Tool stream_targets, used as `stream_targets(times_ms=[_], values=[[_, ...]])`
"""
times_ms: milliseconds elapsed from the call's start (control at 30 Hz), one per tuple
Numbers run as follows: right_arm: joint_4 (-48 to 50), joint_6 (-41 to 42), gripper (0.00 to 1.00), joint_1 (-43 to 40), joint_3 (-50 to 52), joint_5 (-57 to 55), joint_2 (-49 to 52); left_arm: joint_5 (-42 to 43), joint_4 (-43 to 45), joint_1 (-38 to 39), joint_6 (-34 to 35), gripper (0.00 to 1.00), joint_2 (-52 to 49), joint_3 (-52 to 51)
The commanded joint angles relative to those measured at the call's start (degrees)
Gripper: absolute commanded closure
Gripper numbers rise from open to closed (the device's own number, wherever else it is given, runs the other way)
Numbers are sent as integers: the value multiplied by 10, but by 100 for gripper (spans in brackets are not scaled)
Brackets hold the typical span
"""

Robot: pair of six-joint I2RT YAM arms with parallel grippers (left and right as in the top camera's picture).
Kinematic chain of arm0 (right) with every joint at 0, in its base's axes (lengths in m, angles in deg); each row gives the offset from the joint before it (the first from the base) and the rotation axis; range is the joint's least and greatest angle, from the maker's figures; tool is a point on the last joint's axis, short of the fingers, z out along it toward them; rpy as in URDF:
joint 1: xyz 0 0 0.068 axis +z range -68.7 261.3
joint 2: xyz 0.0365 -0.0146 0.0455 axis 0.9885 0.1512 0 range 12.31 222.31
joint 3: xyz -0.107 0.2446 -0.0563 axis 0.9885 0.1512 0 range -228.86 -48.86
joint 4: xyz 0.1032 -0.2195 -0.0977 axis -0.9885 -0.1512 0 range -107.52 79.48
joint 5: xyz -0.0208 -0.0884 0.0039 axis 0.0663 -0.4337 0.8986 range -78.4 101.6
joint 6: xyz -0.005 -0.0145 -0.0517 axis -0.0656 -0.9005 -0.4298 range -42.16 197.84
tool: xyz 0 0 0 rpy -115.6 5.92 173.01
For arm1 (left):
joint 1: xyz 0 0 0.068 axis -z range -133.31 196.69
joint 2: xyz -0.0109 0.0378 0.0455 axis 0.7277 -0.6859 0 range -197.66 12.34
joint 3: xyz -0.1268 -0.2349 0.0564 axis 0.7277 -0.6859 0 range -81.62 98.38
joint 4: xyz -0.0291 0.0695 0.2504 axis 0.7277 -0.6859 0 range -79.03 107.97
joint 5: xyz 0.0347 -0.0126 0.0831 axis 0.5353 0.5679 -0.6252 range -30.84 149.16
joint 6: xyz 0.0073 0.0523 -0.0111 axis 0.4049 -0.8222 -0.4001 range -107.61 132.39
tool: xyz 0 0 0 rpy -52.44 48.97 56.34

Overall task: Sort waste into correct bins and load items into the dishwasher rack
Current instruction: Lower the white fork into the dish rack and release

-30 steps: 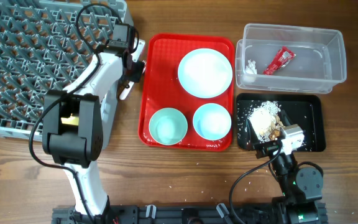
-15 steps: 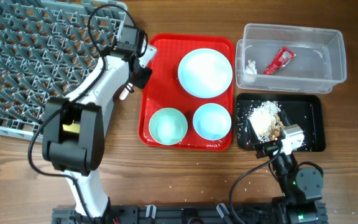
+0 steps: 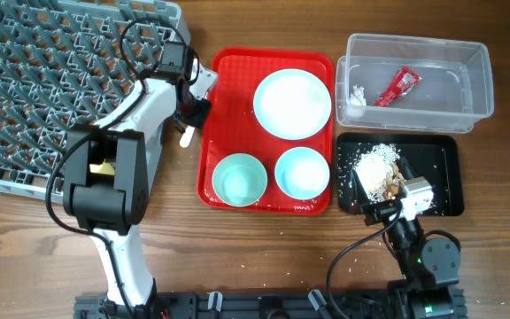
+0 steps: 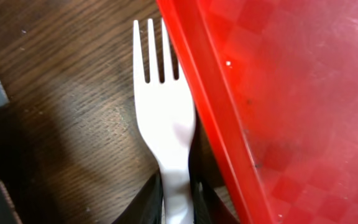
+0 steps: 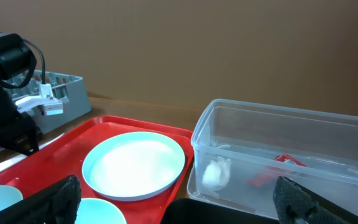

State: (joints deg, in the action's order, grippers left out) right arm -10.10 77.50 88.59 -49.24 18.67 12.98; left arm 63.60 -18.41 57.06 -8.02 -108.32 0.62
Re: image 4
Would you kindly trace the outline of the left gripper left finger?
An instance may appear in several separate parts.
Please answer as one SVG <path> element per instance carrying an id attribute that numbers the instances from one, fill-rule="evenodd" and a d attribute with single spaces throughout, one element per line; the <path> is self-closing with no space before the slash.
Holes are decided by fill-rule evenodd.
<path id="1" fill-rule="evenodd" d="M 157 170 L 112 224 L 161 224 L 163 187 Z"/>

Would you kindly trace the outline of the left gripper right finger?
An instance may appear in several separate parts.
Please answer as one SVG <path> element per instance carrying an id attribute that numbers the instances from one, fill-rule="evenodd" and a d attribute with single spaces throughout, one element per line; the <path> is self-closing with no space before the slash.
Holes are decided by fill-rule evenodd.
<path id="1" fill-rule="evenodd" d="M 191 143 L 189 155 L 189 171 L 191 196 L 194 204 L 195 224 L 238 224 L 234 215 L 228 210 L 213 187 L 202 173 L 201 160 L 201 128 L 199 118 L 196 118 L 195 135 Z"/>

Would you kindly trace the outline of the white plastic fork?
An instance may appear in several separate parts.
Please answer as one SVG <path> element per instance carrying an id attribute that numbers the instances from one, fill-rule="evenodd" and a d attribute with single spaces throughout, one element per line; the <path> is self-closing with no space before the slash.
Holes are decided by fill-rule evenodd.
<path id="1" fill-rule="evenodd" d="M 147 21 L 150 80 L 145 80 L 139 21 L 133 22 L 133 81 L 137 125 L 157 160 L 166 223 L 193 223 L 189 154 L 195 134 L 195 106 L 183 69 L 174 77 L 170 39 L 161 25 L 163 75 L 158 73 L 154 22 Z"/>

